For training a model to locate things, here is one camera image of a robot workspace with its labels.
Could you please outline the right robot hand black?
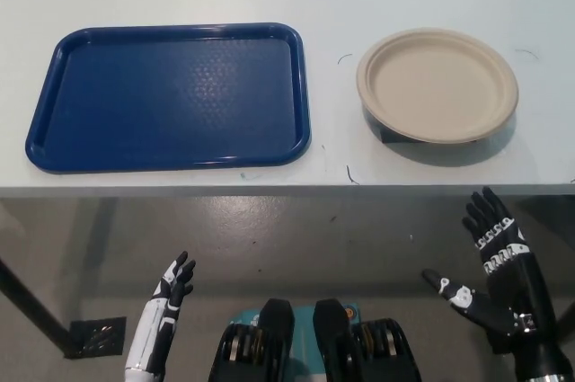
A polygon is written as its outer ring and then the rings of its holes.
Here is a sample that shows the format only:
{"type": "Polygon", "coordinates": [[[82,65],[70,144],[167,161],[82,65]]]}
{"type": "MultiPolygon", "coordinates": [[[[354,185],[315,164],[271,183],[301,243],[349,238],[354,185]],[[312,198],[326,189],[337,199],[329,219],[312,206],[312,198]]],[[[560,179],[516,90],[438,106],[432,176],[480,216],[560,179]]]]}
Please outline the right robot hand black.
{"type": "Polygon", "coordinates": [[[486,332],[496,354],[512,353],[529,343],[557,342],[552,300],[517,219],[489,187],[474,192],[465,209],[463,225],[479,252],[487,291],[432,269],[423,270],[422,278],[459,315],[486,332]]]}

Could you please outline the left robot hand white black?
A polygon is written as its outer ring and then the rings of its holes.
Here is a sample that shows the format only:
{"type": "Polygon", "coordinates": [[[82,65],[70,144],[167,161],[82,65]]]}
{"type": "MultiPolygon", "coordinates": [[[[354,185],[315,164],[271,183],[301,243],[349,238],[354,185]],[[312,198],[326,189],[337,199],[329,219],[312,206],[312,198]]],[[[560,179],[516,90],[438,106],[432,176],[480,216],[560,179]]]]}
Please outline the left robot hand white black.
{"type": "Polygon", "coordinates": [[[126,382],[162,381],[181,305],[193,291],[196,262],[182,252],[164,272],[146,302],[125,364],[126,382]]]}

